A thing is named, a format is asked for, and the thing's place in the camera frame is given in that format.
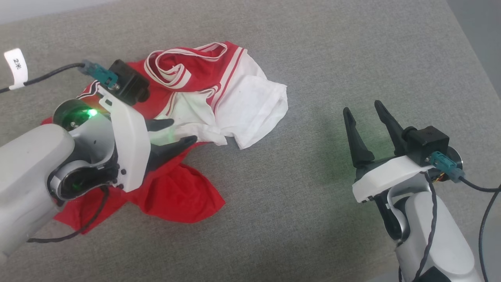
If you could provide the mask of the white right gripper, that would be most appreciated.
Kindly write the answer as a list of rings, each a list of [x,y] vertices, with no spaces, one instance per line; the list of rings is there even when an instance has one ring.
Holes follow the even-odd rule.
[[[381,101],[376,100],[374,107],[380,121],[387,128],[394,146],[394,155],[398,157],[390,159],[386,163],[365,173],[361,179],[354,182],[352,192],[358,203],[368,201],[369,197],[376,196],[411,179],[420,172],[426,172],[433,168],[433,165],[430,164],[420,166],[413,162],[410,157],[404,156],[406,154],[407,143],[402,138],[402,126],[399,125],[398,121],[390,114]],[[343,109],[343,117],[352,164],[355,168],[363,168],[375,160],[374,154],[368,150],[361,139],[356,129],[356,120],[349,107]]]

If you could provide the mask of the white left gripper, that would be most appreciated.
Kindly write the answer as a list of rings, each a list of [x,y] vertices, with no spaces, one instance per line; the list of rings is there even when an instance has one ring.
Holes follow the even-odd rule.
[[[150,171],[156,171],[173,158],[181,155],[194,145],[198,137],[186,136],[179,141],[163,146],[150,143],[149,132],[158,132],[174,124],[173,119],[144,119],[143,115],[128,104],[109,93],[106,88],[99,87],[102,95],[99,104],[110,113],[118,155],[118,184],[123,191],[138,189],[145,177],[150,155]]]

